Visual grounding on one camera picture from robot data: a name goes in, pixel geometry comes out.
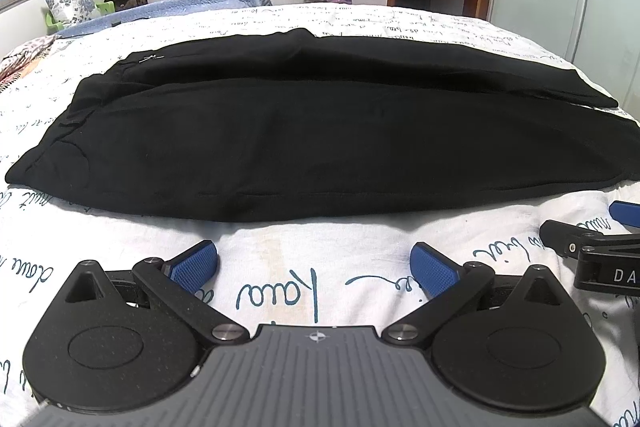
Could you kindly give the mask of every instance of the blue gripper pad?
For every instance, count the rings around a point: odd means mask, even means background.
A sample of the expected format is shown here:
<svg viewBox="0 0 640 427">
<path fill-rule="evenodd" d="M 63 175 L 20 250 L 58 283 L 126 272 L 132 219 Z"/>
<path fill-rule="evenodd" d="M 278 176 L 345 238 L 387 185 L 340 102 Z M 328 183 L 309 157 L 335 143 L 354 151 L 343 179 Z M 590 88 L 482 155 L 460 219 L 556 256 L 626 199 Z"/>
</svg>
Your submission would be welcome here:
<svg viewBox="0 0 640 427">
<path fill-rule="evenodd" d="M 218 252 L 209 241 L 200 241 L 162 265 L 162 273 L 189 293 L 196 293 L 218 269 Z"/>
<path fill-rule="evenodd" d="M 444 292 L 465 274 L 465 269 L 426 243 L 416 243 L 409 256 L 411 275 L 428 298 Z"/>
<path fill-rule="evenodd" d="M 609 214 L 622 225 L 640 229 L 640 204 L 614 201 L 609 206 Z"/>
</svg>

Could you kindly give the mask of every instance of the crosshair logo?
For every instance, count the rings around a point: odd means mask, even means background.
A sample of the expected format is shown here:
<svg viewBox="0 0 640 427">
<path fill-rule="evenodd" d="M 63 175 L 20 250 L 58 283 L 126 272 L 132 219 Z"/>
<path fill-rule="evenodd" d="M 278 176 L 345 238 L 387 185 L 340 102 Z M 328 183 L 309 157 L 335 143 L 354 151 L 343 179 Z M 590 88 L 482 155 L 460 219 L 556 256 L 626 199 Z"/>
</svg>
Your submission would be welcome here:
<svg viewBox="0 0 640 427">
<path fill-rule="evenodd" d="M 309 338 L 314 341 L 316 344 L 321 343 L 322 341 L 324 341 L 325 339 L 328 339 L 329 336 L 322 333 L 322 331 L 315 331 L 314 333 L 311 333 L 311 335 L 309 335 Z"/>
</svg>

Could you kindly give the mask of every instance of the bed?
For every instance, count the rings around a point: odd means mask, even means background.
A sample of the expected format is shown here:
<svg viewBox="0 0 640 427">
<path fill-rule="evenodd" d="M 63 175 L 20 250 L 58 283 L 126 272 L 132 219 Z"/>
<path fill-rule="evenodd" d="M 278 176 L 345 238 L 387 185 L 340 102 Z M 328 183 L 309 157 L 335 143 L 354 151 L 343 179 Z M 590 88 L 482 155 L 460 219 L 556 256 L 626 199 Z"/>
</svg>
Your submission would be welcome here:
<svg viewBox="0 0 640 427">
<path fill-rule="evenodd" d="M 251 333 L 260 323 L 374 325 L 382 330 L 426 300 L 409 270 L 409 253 L 418 241 L 460 264 L 478 259 L 496 273 L 521 275 L 529 264 L 545 264 L 606 351 L 607 370 L 592 407 L 610 425 L 635 425 L 640 391 L 634 318 L 640 300 L 575 290 L 575 266 L 544 248 L 538 230 L 546 219 L 555 219 L 628 233 L 609 216 L 608 207 L 614 200 L 640 202 L 640 183 L 462 211 L 249 225 L 111 214 L 4 183 L 7 169 L 39 142 L 82 78 L 104 73 L 135 51 L 297 27 L 316 36 L 454 42 L 573 68 L 534 42 L 487 22 L 393 7 L 308 4 L 207 11 L 57 40 L 48 57 L 0 94 L 0 425 L 17 426 L 37 407 L 22 372 L 22 349 L 79 261 L 96 259 L 107 270 L 129 269 L 144 257 L 171 258 L 202 239 L 215 243 L 220 267 L 196 295 Z M 608 111 L 631 118 L 620 109 Z M 499 162 L 500 154 L 478 160 Z"/>
</svg>

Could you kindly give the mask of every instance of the triangular cutout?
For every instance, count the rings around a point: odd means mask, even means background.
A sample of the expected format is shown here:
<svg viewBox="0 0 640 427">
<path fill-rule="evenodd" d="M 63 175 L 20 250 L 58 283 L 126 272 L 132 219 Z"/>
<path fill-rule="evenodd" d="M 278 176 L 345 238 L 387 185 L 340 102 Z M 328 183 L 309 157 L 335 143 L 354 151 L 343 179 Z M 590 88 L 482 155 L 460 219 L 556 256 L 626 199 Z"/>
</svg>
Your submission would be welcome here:
<svg viewBox="0 0 640 427">
<path fill-rule="evenodd" d="M 529 302 L 537 302 L 540 304 L 547 304 L 549 306 L 559 306 L 560 301 L 555 293 L 549 288 L 546 279 L 539 277 L 535 279 L 527 292 L 527 296 L 524 298 Z"/>
<path fill-rule="evenodd" d="M 66 302 L 95 301 L 102 299 L 104 295 L 98 288 L 94 276 L 91 273 L 82 273 L 71 291 L 66 295 Z"/>
</svg>

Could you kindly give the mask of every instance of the gray plastic base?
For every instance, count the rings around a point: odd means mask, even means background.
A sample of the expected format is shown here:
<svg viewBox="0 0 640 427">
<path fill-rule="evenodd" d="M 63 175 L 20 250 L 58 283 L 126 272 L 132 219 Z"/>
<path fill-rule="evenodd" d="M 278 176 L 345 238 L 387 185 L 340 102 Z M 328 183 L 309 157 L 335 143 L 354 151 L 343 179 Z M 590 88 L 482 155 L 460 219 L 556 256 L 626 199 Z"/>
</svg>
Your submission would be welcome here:
<svg viewBox="0 0 640 427">
<path fill-rule="evenodd" d="M 263 326 L 217 347 L 175 394 L 142 409 L 87 415 L 44 407 L 28 427 L 604 427 L 591 410 L 498 415 L 453 394 L 417 349 L 373 328 Z"/>
</svg>

